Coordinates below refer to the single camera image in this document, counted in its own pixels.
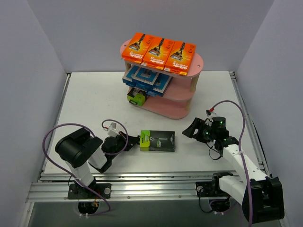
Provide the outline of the black green razor box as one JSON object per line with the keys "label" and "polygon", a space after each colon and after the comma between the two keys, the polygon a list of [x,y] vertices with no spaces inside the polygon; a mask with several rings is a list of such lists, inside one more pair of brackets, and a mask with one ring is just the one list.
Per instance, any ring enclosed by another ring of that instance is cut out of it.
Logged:
{"label": "black green razor box", "polygon": [[176,149],[174,131],[141,130],[140,151],[174,152]]}
{"label": "black green razor box", "polygon": [[148,95],[145,91],[139,90],[134,87],[131,88],[127,94],[128,102],[135,106],[143,106],[147,99]]}

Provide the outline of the blue razor box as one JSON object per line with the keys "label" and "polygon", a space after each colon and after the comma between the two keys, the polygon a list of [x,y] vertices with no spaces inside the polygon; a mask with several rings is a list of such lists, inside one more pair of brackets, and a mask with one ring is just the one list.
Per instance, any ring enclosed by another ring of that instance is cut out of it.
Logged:
{"label": "blue razor box", "polygon": [[130,87],[135,87],[136,83],[133,82],[133,76],[135,75],[138,69],[139,67],[136,65],[131,66],[130,69],[127,72],[125,72],[122,81]]}
{"label": "blue razor box", "polygon": [[132,77],[132,85],[133,87],[152,90],[159,74],[159,72],[139,67]]}
{"label": "blue razor box", "polygon": [[171,76],[160,73],[155,81],[155,84],[153,85],[153,88],[147,90],[146,94],[153,97],[155,96],[163,97],[171,80],[172,80]]}

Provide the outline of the small orange razor box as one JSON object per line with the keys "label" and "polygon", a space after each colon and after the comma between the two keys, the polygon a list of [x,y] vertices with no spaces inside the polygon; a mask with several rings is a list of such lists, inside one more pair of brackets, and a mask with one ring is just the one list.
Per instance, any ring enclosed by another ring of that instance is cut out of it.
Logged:
{"label": "small orange razor box", "polygon": [[164,71],[186,76],[195,54],[196,45],[175,41],[166,60]]}

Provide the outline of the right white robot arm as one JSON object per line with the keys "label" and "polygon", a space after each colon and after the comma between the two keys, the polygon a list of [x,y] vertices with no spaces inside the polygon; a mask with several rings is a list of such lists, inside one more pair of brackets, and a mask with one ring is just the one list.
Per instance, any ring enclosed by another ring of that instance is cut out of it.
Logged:
{"label": "right white robot arm", "polygon": [[195,118],[182,133],[204,144],[211,142],[237,173],[237,176],[230,172],[213,174],[211,182],[197,191],[199,197],[230,196],[241,205],[246,220],[253,224],[285,217],[283,187],[278,177],[265,174],[240,150],[240,142],[229,135],[224,117]]}

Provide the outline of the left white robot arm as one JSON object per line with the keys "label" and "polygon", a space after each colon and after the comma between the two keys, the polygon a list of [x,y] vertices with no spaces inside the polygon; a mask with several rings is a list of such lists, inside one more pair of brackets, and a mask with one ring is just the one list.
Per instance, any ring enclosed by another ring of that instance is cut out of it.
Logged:
{"label": "left white robot arm", "polygon": [[78,192],[84,198],[91,198],[96,191],[90,166],[104,173],[121,150],[129,151],[140,143],[140,136],[127,136],[115,128],[107,129],[107,134],[108,137],[102,140],[91,136],[87,129],[81,128],[61,139],[55,146],[57,154],[80,182]]}

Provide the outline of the pink three-tier shelf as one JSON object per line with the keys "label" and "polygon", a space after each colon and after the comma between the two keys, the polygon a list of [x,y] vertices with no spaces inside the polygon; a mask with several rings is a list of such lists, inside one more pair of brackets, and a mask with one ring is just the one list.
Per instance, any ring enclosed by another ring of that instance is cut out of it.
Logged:
{"label": "pink three-tier shelf", "polygon": [[[188,115],[190,110],[190,104],[196,91],[197,81],[200,72],[203,68],[203,59],[197,53],[194,54],[191,61],[188,73],[186,76],[181,76],[176,73],[170,73],[164,70],[154,69],[141,64],[125,61],[125,72],[127,72],[131,66],[136,65],[141,68],[150,69],[155,72],[166,74],[172,77],[172,80],[166,89],[163,97],[149,96],[143,106],[137,106],[150,112],[171,118],[181,119]],[[134,87],[139,90],[147,92],[147,90]]]}

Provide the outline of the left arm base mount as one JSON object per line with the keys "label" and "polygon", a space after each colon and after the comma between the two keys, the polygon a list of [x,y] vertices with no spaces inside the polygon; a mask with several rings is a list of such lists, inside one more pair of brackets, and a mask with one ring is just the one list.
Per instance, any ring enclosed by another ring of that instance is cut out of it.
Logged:
{"label": "left arm base mount", "polygon": [[69,186],[67,199],[69,200],[93,200],[91,202],[78,202],[78,211],[83,215],[95,215],[100,207],[100,197],[97,196],[95,191],[104,199],[111,197],[111,187],[109,183],[92,183],[91,190],[88,190],[77,183],[72,183]]}

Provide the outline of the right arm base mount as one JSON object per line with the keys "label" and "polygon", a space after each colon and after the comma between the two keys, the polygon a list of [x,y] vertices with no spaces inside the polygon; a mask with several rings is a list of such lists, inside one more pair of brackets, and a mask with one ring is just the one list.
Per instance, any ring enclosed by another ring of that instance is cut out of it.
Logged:
{"label": "right arm base mount", "polygon": [[[232,210],[237,202],[231,203],[231,197],[225,192],[216,192],[212,188],[211,182],[196,182],[196,195],[198,197],[198,205],[200,210],[205,214],[221,214],[222,216]],[[209,200],[209,210],[202,208],[201,199],[211,198]]]}

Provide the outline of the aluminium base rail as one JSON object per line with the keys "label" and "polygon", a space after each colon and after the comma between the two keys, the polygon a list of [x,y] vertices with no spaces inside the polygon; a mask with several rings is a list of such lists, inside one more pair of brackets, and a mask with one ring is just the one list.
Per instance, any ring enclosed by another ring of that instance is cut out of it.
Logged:
{"label": "aluminium base rail", "polygon": [[[208,182],[211,172],[160,174],[97,174],[97,183],[111,184],[112,201],[168,201],[196,199],[196,182]],[[32,183],[27,202],[68,201],[67,174],[43,175]]]}

